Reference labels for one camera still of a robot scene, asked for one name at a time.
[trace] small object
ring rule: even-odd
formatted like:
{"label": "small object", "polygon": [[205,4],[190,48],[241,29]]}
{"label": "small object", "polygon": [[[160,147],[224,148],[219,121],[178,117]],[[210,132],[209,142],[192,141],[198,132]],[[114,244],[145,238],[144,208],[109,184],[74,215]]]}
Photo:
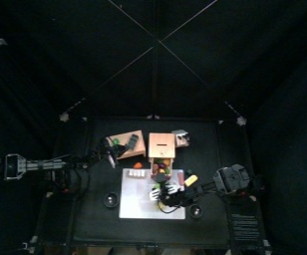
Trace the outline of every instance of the small object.
{"label": "small object", "polygon": [[158,168],[165,169],[165,168],[166,168],[165,163],[160,163],[160,164],[158,164]]}
{"label": "small object", "polygon": [[165,187],[168,188],[168,193],[169,193],[169,194],[174,194],[174,193],[178,192],[178,187],[177,187],[177,185],[166,185]]}
{"label": "small object", "polygon": [[61,122],[65,123],[65,122],[69,121],[69,119],[70,119],[70,116],[69,116],[67,113],[63,113],[63,114],[59,115],[59,120],[61,120]]}
{"label": "small object", "polygon": [[193,204],[190,206],[189,213],[190,213],[192,218],[194,218],[194,219],[200,218],[202,215],[201,207],[197,204]]}
{"label": "small object", "polygon": [[134,169],[141,169],[144,167],[144,165],[140,163],[140,162],[137,162],[136,164],[134,164]]}
{"label": "small object", "polygon": [[153,171],[157,171],[157,170],[158,170],[158,164],[154,163],[154,164],[153,164]]}
{"label": "small object", "polygon": [[161,158],[156,158],[154,159],[154,163],[161,164],[162,163],[162,159]]}
{"label": "small object", "polygon": [[129,169],[129,177],[145,178],[146,177],[146,171],[142,170],[142,169]]}
{"label": "small object", "polygon": [[252,200],[253,202],[256,202],[256,196],[249,195],[249,198],[251,198],[251,200]]}
{"label": "small object", "polygon": [[128,142],[128,149],[129,150],[134,150],[136,149],[136,146],[138,144],[138,139],[140,139],[138,135],[133,133],[132,137],[129,139],[129,142]]}
{"label": "small object", "polygon": [[165,163],[165,165],[169,166],[169,159],[165,158],[165,159],[162,160],[162,163]]}
{"label": "small object", "polygon": [[184,146],[189,146],[190,144],[190,137],[189,137],[189,133],[180,129],[180,130],[174,130],[172,131],[172,133],[174,134],[174,146],[176,147],[184,147]]}
{"label": "small object", "polygon": [[9,45],[7,42],[6,42],[6,40],[5,40],[3,38],[0,38],[0,46],[2,46],[2,45]]}
{"label": "small object", "polygon": [[150,201],[157,201],[158,200],[158,195],[160,195],[160,188],[150,191],[150,193],[149,193]]}
{"label": "small object", "polygon": [[247,119],[245,119],[244,117],[239,117],[237,120],[236,120],[236,122],[237,122],[237,124],[239,124],[240,126],[245,126],[245,124],[247,124]]}
{"label": "small object", "polygon": [[120,144],[120,139],[114,138],[113,143],[114,143],[114,145]]}
{"label": "small object", "polygon": [[168,181],[168,177],[164,173],[158,173],[154,177],[154,180],[157,183],[165,184],[165,182]]}
{"label": "small object", "polygon": [[106,198],[105,198],[105,205],[106,205],[106,207],[114,208],[114,207],[118,206],[118,203],[120,203],[118,195],[114,192],[110,192],[106,195]]}
{"label": "small object", "polygon": [[184,186],[184,172],[182,170],[178,171],[178,182],[180,182],[180,185]]}
{"label": "small object", "polygon": [[160,201],[157,204],[157,208],[164,209],[164,208],[166,208],[166,205]]}
{"label": "small object", "polygon": [[186,187],[189,187],[194,182],[197,181],[197,176],[192,175],[185,181],[184,184]]}

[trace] table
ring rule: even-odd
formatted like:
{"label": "table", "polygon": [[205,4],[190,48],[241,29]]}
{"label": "table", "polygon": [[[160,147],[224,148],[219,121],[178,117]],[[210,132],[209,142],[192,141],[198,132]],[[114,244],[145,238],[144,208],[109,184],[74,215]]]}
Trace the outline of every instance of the table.
{"label": "table", "polygon": [[[97,144],[99,137],[110,133],[122,133],[125,128],[141,130],[144,137],[149,138],[146,140],[149,145],[150,133],[169,133],[172,130],[185,129],[192,135],[192,144],[174,150],[173,169],[192,170],[198,177],[194,185],[210,182],[214,172],[236,163],[252,170],[245,129],[236,120],[225,122],[95,120],[90,125],[91,133],[87,137],[91,139],[87,139],[87,143],[82,128],[65,126],[67,135],[62,135],[58,155],[67,153],[69,149],[85,151]],[[71,245],[228,248],[227,207],[214,194],[208,194],[197,201],[202,208],[202,216],[198,219],[190,217],[188,209],[184,220],[120,218],[121,207],[105,206],[105,196],[109,192],[122,194],[124,168],[132,168],[138,161],[145,169],[150,168],[148,159],[136,156],[121,160],[116,169],[106,161],[94,165],[90,170],[90,188],[79,201],[77,211],[73,210],[70,214],[70,207],[58,205],[57,200],[51,202],[45,220],[43,241],[67,244],[70,239],[66,236],[71,236]],[[71,215],[75,215],[73,228],[70,228]]]}
{"label": "table", "polygon": [[[154,188],[156,182],[152,179],[152,170],[142,170],[146,172],[145,177],[130,177],[130,169],[124,169],[120,218],[185,219],[184,207],[173,213],[164,213],[158,210],[156,201],[150,201],[149,193]],[[181,188],[178,185],[177,172],[178,170],[172,171],[169,184]],[[173,208],[166,206],[164,211],[173,211]]]}

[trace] white object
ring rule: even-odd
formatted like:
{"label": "white object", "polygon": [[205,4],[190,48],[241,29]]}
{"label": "white object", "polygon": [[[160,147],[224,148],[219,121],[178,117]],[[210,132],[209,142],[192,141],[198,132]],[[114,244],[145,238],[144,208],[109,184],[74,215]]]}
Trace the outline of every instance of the white object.
{"label": "white object", "polygon": [[172,131],[172,133],[176,136],[176,138],[174,138],[176,147],[189,146],[189,139],[186,139],[186,137],[189,136],[188,132],[185,130],[180,129],[180,130]]}
{"label": "white object", "polygon": [[[173,213],[165,214],[157,207],[157,200],[152,201],[150,192],[153,191],[156,181],[152,179],[150,169],[144,169],[145,178],[129,176],[130,169],[124,169],[122,193],[120,217],[132,219],[185,219],[185,208],[180,208]],[[172,171],[169,180],[170,185],[178,185],[178,170]],[[161,206],[164,211],[174,210],[174,207]]]}
{"label": "white object", "polygon": [[253,202],[256,202],[256,196],[249,195],[249,198],[251,198],[251,200],[252,200]]}
{"label": "white object", "polygon": [[237,122],[237,124],[239,124],[240,126],[245,126],[245,124],[247,124],[247,119],[245,119],[244,117],[239,117],[237,120],[236,120],[236,122]]}
{"label": "white object", "polygon": [[[169,194],[174,194],[174,193],[178,192],[178,186],[177,185],[166,185],[165,187],[168,188],[168,193]],[[150,193],[149,193],[150,201],[158,201],[158,195],[160,195],[160,188],[150,191]]]}
{"label": "white object", "polygon": [[61,122],[65,123],[69,119],[70,119],[69,114],[61,114],[61,115],[59,115],[59,120],[61,120]]}
{"label": "white object", "polygon": [[146,171],[144,169],[129,169],[129,177],[145,178],[146,177]]}

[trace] green object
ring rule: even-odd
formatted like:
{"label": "green object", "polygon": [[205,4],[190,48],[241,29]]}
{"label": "green object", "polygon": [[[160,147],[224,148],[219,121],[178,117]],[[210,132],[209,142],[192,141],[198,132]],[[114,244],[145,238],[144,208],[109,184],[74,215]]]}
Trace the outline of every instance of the green object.
{"label": "green object", "polygon": [[162,159],[161,159],[161,158],[157,158],[157,159],[154,160],[154,163],[162,163]]}
{"label": "green object", "polygon": [[114,145],[120,144],[120,139],[114,138]]}

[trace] black curtain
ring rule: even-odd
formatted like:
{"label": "black curtain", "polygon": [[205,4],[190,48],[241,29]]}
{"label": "black curtain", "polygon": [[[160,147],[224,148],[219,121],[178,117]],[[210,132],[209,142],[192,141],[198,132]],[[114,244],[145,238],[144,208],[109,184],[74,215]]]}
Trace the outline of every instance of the black curtain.
{"label": "black curtain", "polygon": [[[59,117],[0,46],[0,156],[50,158]],[[0,250],[30,241],[39,210],[33,180],[0,184]]]}
{"label": "black curtain", "polygon": [[307,59],[249,127],[256,170],[269,186],[263,211],[272,246],[307,254]]}
{"label": "black curtain", "polygon": [[0,0],[0,35],[59,113],[251,118],[307,57],[307,0]]}

